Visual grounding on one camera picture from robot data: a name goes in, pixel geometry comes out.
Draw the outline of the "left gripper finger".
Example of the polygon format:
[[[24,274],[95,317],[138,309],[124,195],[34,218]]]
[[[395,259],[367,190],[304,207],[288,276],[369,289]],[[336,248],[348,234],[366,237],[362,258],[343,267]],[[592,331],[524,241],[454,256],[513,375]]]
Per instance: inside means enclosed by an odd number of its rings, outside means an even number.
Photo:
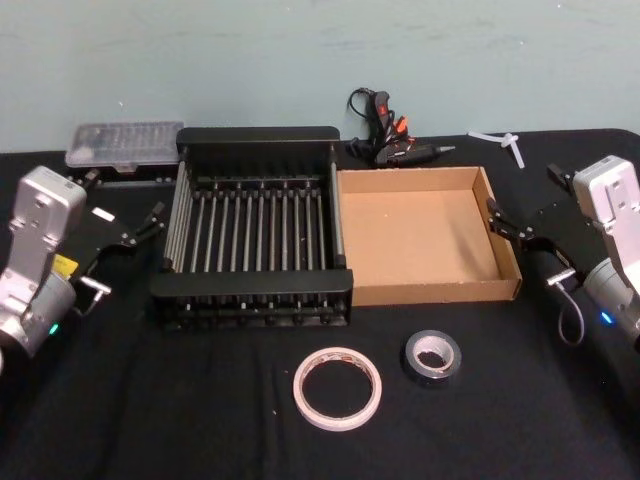
[[[92,190],[101,181],[101,172],[99,169],[94,168],[86,172],[80,172],[79,174],[69,174],[66,178],[84,190]]]
[[[134,248],[158,236],[165,229],[163,212],[165,204],[157,202],[142,223],[132,233],[122,233],[119,244],[126,248]]]

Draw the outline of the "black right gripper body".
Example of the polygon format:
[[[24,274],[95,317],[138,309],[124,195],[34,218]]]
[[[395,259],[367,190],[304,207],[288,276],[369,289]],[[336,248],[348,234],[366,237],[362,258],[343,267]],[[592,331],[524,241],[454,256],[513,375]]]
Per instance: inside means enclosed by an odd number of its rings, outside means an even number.
[[[553,254],[577,276],[588,276],[608,257],[600,232],[572,197],[537,210],[528,226],[533,229],[528,248]]]

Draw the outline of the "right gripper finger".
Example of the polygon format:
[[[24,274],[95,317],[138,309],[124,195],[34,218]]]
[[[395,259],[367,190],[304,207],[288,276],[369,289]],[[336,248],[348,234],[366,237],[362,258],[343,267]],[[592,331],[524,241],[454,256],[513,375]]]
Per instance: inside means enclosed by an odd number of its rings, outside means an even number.
[[[568,171],[563,170],[560,166],[556,164],[549,164],[546,167],[546,173],[548,178],[566,193],[574,193],[575,189],[573,186],[573,177],[574,175]]]
[[[520,248],[525,248],[528,243],[534,240],[533,230],[530,227],[516,224],[495,199],[489,197],[486,200],[486,206],[488,210],[487,222],[491,232]]]

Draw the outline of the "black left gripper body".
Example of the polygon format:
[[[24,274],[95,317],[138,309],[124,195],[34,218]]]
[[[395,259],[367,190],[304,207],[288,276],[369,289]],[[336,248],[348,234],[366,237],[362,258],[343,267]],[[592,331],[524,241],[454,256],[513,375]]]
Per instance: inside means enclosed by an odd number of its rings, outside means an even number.
[[[56,249],[54,264],[76,288],[100,262],[129,253],[129,228],[116,216],[94,205],[86,206],[78,224]]]

